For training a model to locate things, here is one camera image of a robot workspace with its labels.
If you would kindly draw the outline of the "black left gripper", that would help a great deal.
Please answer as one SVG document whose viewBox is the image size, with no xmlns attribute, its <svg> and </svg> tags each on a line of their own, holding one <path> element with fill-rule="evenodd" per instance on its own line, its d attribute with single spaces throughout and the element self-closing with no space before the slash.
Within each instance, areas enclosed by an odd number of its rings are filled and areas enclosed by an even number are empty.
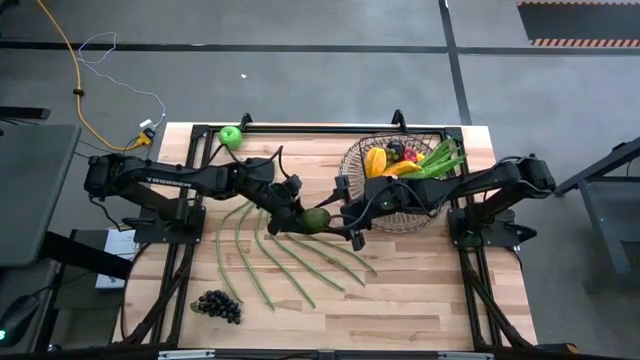
<svg viewBox="0 0 640 360">
<path fill-rule="evenodd" d="M 302 225 L 300 220 L 305 211 L 299 196 L 301 187 L 300 178 L 291 175 L 283 183 L 266 185 L 252 196 L 252 202 L 271 215 L 267 225 L 271 235 L 280 232 L 305 235 L 313 233 L 310 228 Z"/>
</svg>

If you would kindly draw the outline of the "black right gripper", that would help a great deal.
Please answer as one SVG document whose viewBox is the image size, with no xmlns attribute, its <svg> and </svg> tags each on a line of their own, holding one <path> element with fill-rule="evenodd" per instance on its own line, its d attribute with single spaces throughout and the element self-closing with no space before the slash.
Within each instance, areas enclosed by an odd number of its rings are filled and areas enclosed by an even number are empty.
<svg viewBox="0 0 640 360">
<path fill-rule="evenodd" d="M 399 208 L 400 200 L 394 193 L 396 185 L 399 185 L 398 180 L 390 176 L 367 180 L 363 194 L 340 207 L 339 216 L 343 225 L 327 226 L 324 231 L 344 237 L 351 243 L 354 251 L 362 250 L 366 245 L 363 231 L 372 229 L 374 219 L 393 214 Z M 322 208 L 345 198 L 343 193 L 333 193 L 315 205 L 315 208 Z"/>
</svg>

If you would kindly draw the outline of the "dark green avocado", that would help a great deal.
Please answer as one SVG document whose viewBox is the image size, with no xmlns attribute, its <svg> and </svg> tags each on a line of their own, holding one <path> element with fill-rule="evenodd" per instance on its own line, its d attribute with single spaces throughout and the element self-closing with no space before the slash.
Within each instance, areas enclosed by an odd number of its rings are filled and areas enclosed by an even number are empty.
<svg viewBox="0 0 640 360">
<path fill-rule="evenodd" d="M 301 215 L 300 220 L 309 234 L 324 232 L 331 223 L 331 214 L 324 208 L 309 208 Z"/>
</svg>

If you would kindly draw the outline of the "bright green apple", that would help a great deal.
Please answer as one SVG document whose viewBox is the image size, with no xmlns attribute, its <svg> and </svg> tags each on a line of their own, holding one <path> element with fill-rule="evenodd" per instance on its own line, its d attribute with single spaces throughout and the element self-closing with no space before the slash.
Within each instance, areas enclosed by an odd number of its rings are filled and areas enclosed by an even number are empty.
<svg viewBox="0 0 640 360">
<path fill-rule="evenodd" d="M 244 140 L 242 131 L 236 126 L 224 126 L 218 133 L 219 143 L 231 150 L 239 149 Z"/>
</svg>

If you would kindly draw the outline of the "green leafy vegetable bunch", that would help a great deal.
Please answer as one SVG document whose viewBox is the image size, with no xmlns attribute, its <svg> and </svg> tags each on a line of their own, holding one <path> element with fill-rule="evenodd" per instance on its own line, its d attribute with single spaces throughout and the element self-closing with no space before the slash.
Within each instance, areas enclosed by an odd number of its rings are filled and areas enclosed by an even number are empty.
<svg viewBox="0 0 640 360">
<path fill-rule="evenodd" d="M 459 153 L 460 147 L 449 138 L 441 142 L 431 153 L 418 162 L 420 170 L 401 174 L 406 179 L 439 178 L 463 163 L 467 154 Z"/>
</svg>

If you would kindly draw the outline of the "black grape bunch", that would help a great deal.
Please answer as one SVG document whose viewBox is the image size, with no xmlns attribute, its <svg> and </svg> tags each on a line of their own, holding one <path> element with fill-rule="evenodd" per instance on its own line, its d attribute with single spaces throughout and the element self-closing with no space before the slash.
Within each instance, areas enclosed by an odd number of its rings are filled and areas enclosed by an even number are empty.
<svg viewBox="0 0 640 360">
<path fill-rule="evenodd" d="M 225 319 L 229 324 L 241 323 L 240 302 L 222 290 L 207 290 L 189 305 L 198 314 Z"/>
</svg>

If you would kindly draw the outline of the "white box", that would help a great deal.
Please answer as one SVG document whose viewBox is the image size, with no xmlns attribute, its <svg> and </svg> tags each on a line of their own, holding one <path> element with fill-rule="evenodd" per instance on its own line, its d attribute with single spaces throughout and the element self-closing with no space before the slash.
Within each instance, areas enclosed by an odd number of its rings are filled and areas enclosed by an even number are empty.
<svg viewBox="0 0 640 360">
<path fill-rule="evenodd" d="M 132 260 L 139 246 L 134 242 L 135 231 L 133 229 L 118 231 L 110 229 L 107 233 L 104 251 L 125 260 Z M 96 278 L 97 290 L 122 289 L 125 281 L 115 277 L 99 274 Z"/>
</svg>

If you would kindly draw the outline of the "black slanted beam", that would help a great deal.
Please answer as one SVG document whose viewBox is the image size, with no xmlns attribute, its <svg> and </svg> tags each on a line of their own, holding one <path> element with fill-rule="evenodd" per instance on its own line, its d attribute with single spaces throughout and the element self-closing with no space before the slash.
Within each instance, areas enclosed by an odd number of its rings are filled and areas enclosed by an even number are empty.
<svg viewBox="0 0 640 360">
<path fill-rule="evenodd" d="M 38 252 L 39 259 L 79 267 L 97 274 L 125 280 L 133 264 L 120 256 L 90 247 L 54 232 L 47 232 Z"/>
</svg>

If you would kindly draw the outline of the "grey desk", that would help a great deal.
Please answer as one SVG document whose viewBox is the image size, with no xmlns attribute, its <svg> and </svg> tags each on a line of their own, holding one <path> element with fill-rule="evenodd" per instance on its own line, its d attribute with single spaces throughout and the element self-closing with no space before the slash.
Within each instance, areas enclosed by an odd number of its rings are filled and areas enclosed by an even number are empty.
<svg viewBox="0 0 640 360">
<path fill-rule="evenodd" d="M 75 125 L 0 126 L 0 268 L 38 258 L 80 137 Z"/>
</svg>

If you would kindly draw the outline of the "black floor bar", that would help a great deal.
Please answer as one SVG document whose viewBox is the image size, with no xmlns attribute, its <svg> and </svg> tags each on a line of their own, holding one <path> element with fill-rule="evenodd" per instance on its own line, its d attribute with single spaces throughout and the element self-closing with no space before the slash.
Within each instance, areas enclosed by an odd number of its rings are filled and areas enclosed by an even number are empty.
<svg viewBox="0 0 640 360">
<path fill-rule="evenodd" d="M 4 118 L 46 120 L 50 113 L 47 108 L 0 106 L 0 117 Z"/>
</svg>

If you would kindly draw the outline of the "black computer mouse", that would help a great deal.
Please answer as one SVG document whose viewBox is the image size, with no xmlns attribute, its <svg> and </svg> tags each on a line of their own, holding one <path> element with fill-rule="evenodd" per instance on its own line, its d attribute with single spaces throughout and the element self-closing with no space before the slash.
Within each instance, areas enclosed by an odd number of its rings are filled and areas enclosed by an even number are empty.
<svg viewBox="0 0 640 360">
<path fill-rule="evenodd" d="M 34 295 L 21 295 L 0 317 L 0 347 L 17 344 L 26 334 L 40 305 Z"/>
</svg>

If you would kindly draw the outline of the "hazard striped floor mat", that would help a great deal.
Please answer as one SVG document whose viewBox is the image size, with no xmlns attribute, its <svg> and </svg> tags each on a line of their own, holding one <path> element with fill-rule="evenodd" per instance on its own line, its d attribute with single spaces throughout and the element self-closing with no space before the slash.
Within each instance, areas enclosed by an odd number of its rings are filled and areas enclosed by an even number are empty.
<svg viewBox="0 0 640 360">
<path fill-rule="evenodd" d="M 536 47 L 640 48 L 640 1 L 530 0 L 517 10 Z"/>
</svg>

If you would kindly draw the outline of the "black desk frame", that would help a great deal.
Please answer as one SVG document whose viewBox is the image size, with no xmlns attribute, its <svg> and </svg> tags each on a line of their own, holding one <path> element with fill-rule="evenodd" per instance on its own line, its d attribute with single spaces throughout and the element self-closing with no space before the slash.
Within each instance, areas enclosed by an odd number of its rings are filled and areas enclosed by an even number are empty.
<svg viewBox="0 0 640 360">
<path fill-rule="evenodd" d="M 588 293 L 640 292 L 640 176 L 613 176 L 612 171 L 640 160 L 640 137 L 611 152 L 556 187 L 562 197 L 581 193 L 592 228 L 604 243 L 611 270 L 584 283 Z"/>
</svg>

